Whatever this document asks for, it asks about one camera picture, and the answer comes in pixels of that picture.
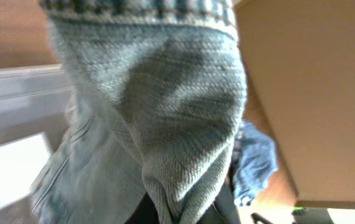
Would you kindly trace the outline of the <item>light grey jeans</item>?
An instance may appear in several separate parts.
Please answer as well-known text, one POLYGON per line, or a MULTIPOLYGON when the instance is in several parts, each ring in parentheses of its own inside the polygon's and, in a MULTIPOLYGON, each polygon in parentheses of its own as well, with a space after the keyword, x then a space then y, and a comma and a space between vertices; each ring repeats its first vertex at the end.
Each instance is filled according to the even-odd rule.
POLYGON ((227 191, 246 74, 228 0, 43 0, 73 83, 32 185, 40 223, 235 223, 227 191))

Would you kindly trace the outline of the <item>blue shorts with plaid trim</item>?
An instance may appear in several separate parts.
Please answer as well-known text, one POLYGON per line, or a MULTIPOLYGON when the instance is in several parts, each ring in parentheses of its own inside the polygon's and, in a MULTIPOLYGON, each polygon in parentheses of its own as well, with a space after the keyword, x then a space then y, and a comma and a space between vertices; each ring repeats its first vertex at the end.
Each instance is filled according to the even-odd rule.
POLYGON ((274 140, 251 122, 242 121, 234 138, 231 168, 234 204, 249 206, 279 169, 274 140))

